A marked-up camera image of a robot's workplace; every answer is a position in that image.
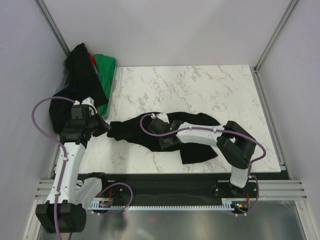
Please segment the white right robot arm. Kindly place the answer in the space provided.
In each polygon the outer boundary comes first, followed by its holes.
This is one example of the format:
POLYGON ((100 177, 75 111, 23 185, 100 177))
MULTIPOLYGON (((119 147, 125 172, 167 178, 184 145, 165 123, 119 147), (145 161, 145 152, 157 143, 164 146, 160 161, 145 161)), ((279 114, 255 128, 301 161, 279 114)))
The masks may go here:
POLYGON ((256 144, 236 122, 205 126, 175 120, 170 124, 155 116, 146 130, 150 134, 159 135, 160 145, 163 147, 193 143, 218 148, 231 165, 230 193, 240 197, 247 191, 250 160, 256 144))

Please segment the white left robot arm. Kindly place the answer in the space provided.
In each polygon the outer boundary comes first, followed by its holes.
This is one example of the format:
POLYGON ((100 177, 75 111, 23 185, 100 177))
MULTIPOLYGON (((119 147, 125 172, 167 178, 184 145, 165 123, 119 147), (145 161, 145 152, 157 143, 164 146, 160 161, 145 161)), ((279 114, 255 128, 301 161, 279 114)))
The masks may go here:
POLYGON ((92 104, 71 107, 71 118, 59 136, 62 154, 57 162, 52 188, 45 203, 37 205, 35 210, 46 232, 82 232, 87 209, 95 196, 104 197, 109 193, 109 183, 99 177, 89 177, 80 188, 77 188, 77 181, 88 142, 110 128, 92 104))

